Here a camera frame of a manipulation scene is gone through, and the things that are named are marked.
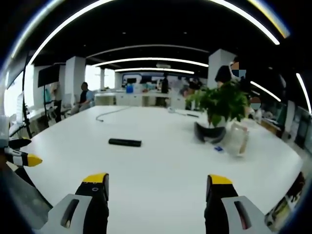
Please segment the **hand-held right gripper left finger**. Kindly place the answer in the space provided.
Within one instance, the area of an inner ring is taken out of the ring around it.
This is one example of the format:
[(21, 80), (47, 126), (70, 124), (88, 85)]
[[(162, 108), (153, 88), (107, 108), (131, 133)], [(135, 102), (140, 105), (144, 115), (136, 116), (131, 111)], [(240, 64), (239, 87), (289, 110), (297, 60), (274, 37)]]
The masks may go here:
[(109, 217), (109, 174), (86, 177), (48, 213), (36, 234), (105, 234)]

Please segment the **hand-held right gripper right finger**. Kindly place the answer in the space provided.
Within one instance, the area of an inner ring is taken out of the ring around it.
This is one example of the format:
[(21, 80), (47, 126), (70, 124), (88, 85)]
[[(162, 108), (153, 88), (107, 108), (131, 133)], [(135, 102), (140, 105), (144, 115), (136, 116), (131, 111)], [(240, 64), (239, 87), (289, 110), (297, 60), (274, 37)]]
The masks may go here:
[(224, 176), (208, 175), (206, 208), (207, 234), (271, 234), (264, 214), (245, 196), (239, 196)]

